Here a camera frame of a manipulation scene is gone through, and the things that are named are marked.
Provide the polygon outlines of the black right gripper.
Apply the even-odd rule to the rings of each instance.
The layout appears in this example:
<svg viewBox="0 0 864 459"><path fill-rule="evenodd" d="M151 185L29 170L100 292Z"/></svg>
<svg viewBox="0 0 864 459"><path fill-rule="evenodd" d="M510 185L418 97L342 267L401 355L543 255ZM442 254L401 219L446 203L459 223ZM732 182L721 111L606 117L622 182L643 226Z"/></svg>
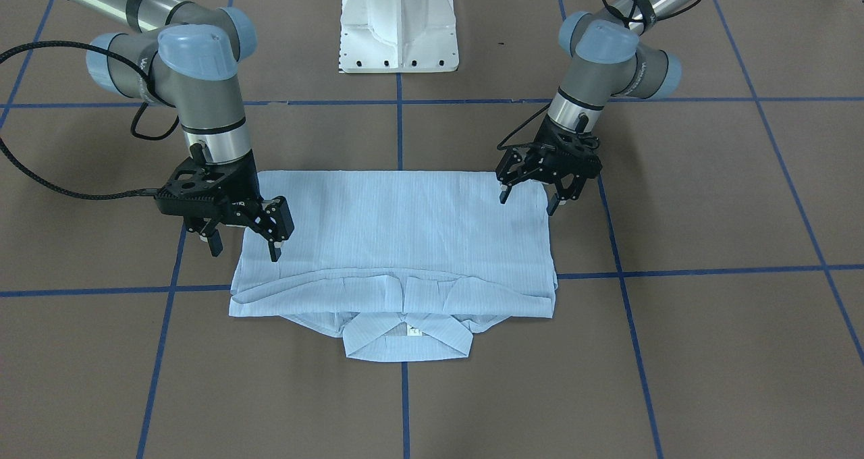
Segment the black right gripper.
<svg viewBox="0 0 864 459"><path fill-rule="evenodd" d="M206 238L212 257L224 250L220 224L244 226L262 236L273 263L283 254L281 242L294 231L286 198L262 197L253 152L231 163L208 163L204 151L192 151L154 199L161 213L181 216L188 230Z"/></svg>

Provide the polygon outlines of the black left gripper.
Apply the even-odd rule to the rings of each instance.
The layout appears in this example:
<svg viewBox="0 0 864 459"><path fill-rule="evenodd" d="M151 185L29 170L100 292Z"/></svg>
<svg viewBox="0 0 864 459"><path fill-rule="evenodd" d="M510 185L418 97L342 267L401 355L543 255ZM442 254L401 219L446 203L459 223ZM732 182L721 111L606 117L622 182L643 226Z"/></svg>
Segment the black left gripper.
<svg viewBox="0 0 864 459"><path fill-rule="evenodd" d="M527 121L509 133L497 145L499 151L505 152L495 170L501 185L499 203L506 204L515 185L528 180L555 188L546 207L549 217L565 201L577 200L586 180L597 178L602 170L596 154L599 139L587 129L587 123L587 118L578 118L574 129L565 129L545 118L534 140L528 143L506 143Z"/></svg>

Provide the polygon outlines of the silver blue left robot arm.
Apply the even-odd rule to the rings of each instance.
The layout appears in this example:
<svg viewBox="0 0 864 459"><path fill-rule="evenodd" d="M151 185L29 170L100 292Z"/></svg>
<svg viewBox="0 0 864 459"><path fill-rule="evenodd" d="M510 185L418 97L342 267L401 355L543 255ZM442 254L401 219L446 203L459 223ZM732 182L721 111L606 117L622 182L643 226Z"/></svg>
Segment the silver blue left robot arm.
<svg viewBox="0 0 864 459"><path fill-rule="evenodd" d="M542 117L531 142L497 148L503 157L495 170L499 200L536 180L555 188L547 212L577 200L587 180L602 170L593 133L603 109L614 97L664 99L682 78L681 62L664 50L646 46L642 35L658 22L678 16L701 0L603 0L601 10L577 11L562 22L558 42L570 65Z"/></svg>

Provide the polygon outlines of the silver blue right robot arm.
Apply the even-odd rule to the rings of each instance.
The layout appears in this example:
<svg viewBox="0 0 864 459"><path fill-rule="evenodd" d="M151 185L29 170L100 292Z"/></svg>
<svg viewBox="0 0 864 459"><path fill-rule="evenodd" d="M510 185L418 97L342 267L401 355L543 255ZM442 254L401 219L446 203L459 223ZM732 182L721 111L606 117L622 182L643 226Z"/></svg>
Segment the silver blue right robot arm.
<svg viewBox="0 0 864 459"><path fill-rule="evenodd" d="M257 47L250 18L234 7L207 9L189 0L67 0L123 22L129 32L103 34L92 42L36 41L10 48L2 60L40 48L86 51L90 77L108 92L138 99L130 126L151 105L175 109L172 130L181 130L188 157L160 188L114 194L83 194L57 186L28 169L6 145L2 153L25 176L49 190L81 200L153 198L161 213L184 220L186 230L207 242L213 256L223 246L220 225L243 226L267 243L277 261L294 230L283 196L263 198L251 148L238 65Z"/></svg>

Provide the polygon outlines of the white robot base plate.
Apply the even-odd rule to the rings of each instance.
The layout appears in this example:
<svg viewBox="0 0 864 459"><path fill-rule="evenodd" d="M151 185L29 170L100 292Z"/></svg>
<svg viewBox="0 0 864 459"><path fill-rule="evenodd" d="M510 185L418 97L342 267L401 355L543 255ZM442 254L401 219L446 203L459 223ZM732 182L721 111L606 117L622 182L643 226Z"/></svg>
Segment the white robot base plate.
<svg viewBox="0 0 864 459"><path fill-rule="evenodd" d="M442 74L459 65L454 0L342 0L342 74Z"/></svg>

